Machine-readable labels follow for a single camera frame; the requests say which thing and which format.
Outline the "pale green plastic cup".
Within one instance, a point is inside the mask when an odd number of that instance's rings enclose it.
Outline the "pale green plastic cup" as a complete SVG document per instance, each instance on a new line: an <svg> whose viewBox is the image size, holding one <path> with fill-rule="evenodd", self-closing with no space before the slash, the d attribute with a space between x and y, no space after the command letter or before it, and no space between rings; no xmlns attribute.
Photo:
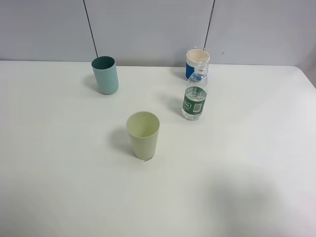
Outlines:
<svg viewBox="0 0 316 237"><path fill-rule="evenodd" d="M160 121L151 112L137 112L128 118L126 129L135 155L140 160L150 160L154 157L159 128Z"/></svg>

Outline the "clear water bottle green label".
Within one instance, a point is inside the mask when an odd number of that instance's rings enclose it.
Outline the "clear water bottle green label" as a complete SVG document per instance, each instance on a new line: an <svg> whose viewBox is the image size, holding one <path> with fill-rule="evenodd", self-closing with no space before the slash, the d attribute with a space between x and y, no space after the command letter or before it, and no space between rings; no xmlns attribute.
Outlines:
<svg viewBox="0 0 316 237"><path fill-rule="evenodd" d="M200 118L208 92L208 63L197 62L194 72L188 79L182 113L185 119L194 121Z"/></svg>

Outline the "blue and white paper cup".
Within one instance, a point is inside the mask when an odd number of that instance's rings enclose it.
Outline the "blue and white paper cup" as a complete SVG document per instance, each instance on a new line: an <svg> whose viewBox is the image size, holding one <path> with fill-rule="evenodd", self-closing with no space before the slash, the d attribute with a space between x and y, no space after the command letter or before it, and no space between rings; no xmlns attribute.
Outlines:
<svg viewBox="0 0 316 237"><path fill-rule="evenodd" d="M209 59L210 55L205 50L198 47L189 49L186 54L186 79L189 79L194 72L197 62L208 62Z"/></svg>

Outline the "teal plastic cup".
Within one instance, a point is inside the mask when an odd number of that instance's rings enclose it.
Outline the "teal plastic cup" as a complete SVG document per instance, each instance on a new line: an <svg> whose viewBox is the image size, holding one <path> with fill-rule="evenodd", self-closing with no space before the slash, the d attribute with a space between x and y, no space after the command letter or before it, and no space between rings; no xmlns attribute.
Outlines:
<svg viewBox="0 0 316 237"><path fill-rule="evenodd" d="M119 87L116 61L110 56L97 57L91 62L97 85L102 94L114 94Z"/></svg>

